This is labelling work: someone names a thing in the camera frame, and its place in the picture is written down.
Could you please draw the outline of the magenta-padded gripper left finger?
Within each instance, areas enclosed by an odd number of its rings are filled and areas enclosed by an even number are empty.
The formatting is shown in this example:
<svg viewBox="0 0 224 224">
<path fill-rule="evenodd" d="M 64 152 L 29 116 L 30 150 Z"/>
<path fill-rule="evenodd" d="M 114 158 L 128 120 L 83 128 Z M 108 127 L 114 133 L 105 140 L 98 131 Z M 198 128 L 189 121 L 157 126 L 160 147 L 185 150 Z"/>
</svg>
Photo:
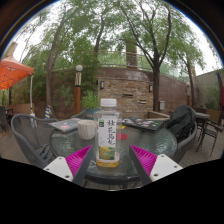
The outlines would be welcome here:
<svg viewBox="0 0 224 224">
<path fill-rule="evenodd" d="M 67 156 L 57 157 L 44 170 L 81 186 L 93 156 L 91 145 Z"/>
</svg>

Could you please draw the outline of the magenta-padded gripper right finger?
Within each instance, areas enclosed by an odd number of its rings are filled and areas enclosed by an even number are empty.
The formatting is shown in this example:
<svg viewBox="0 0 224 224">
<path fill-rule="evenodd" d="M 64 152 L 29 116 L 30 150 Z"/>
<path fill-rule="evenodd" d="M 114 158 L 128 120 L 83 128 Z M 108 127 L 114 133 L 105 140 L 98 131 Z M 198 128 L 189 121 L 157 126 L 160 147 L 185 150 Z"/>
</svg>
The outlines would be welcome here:
<svg viewBox="0 0 224 224">
<path fill-rule="evenodd" d="M 143 186 L 182 169 L 165 154 L 155 155 L 138 146 L 129 146 L 129 155 Z"/>
</svg>

